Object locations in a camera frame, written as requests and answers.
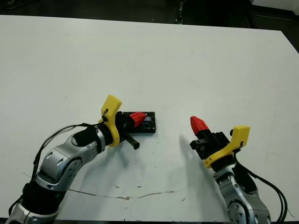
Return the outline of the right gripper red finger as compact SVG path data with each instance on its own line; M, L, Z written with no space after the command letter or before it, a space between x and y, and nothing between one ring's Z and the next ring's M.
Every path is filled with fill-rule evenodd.
M196 117L190 117L191 128L195 134L195 136L200 140L206 138L205 134L208 130L208 126L205 124L204 120Z
M213 136L209 127L205 124L204 120L198 117L195 118L195 134L199 140L211 140Z

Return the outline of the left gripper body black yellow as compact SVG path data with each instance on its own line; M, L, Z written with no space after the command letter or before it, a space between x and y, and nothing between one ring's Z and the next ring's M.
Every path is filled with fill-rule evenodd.
M113 95L108 95L102 108L98 129L103 139L102 146L115 147L126 140L133 149L138 149L140 143L129 134L135 128L135 121L128 114L119 111L122 102Z

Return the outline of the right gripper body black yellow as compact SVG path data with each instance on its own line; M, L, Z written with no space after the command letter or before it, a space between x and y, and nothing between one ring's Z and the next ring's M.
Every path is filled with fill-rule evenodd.
M206 168L218 170L233 161L234 152L247 145L249 126L235 126L231 130L231 140L223 132L212 133L211 140L193 140L190 146L204 161Z

